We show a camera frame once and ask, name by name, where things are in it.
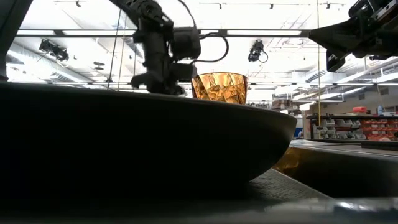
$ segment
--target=ceiling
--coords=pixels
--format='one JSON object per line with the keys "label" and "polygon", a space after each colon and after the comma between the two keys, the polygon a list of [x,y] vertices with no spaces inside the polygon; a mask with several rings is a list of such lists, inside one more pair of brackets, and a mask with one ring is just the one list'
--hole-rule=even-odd
{"label": "ceiling", "polygon": [[[192,26],[192,20],[184,7],[177,1],[157,1],[163,11],[174,21],[175,27]],[[314,29],[343,22],[348,19],[348,9],[353,0],[185,0],[199,29]],[[73,29],[93,30],[135,29],[125,13],[108,0],[34,0],[21,29]],[[52,69],[70,71],[74,77],[86,82],[105,82],[111,75],[114,82],[129,82],[133,75],[145,72],[143,49],[134,44],[131,36],[124,38],[40,38],[16,37],[14,44],[37,54],[39,59],[56,62],[39,50],[42,39],[65,47],[70,59]],[[257,38],[229,37],[229,54],[216,63],[196,63],[198,73],[234,72],[249,77],[249,82],[304,82],[308,77],[325,70],[325,49],[306,38],[262,38],[269,59],[266,63],[248,62],[248,53]],[[220,38],[201,41],[200,59],[213,60],[221,57],[225,44]],[[95,70],[93,62],[105,65]],[[365,68],[377,66],[380,62],[348,58],[338,73],[326,73],[322,82],[337,82],[339,79],[356,74]],[[311,88],[275,86],[271,90],[249,93],[248,100],[272,99],[272,94],[300,94]],[[130,90],[121,85],[119,89]]]}

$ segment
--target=shelf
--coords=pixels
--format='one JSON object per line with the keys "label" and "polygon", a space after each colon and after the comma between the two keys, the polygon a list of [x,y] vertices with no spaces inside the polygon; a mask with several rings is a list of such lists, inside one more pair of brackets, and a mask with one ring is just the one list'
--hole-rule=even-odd
{"label": "shelf", "polygon": [[[318,119],[318,116],[307,116],[307,119]],[[398,119],[398,116],[321,116],[321,119],[373,119],[373,120],[392,120]]]}

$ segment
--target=white wall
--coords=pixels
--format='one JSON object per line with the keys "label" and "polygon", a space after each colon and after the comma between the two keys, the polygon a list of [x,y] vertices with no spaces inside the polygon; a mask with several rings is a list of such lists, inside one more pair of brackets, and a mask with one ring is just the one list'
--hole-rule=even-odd
{"label": "white wall", "polygon": [[[376,91],[365,92],[364,100],[359,100],[358,94],[357,93],[354,94],[355,97],[353,98],[345,98],[346,102],[344,103],[338,103],[337,105],[329,103],[327,108],[324,108],[323,104],[321,104],[321,114],[349,113],[352,112],[353,108],[356,106],[365,106],[367,110],[371,110],[372,114],[377,113],[376,108],[381,104],[378,92]],[[390,86],[389,94],[382,95],[381,98],[384,103],[384,107],[398,105],[398,86]],[[318,112],[317,104],[312,105],[312,111]]]}

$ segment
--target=black bowl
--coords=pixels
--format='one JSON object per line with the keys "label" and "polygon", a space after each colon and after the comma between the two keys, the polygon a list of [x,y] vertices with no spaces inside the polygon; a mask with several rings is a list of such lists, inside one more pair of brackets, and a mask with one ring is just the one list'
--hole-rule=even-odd
{"label": "black bowl", "polygon": [[155,94],[2,83],[0,99],[7,197],[239,186],[282,157],[296,125],[276,111]]}

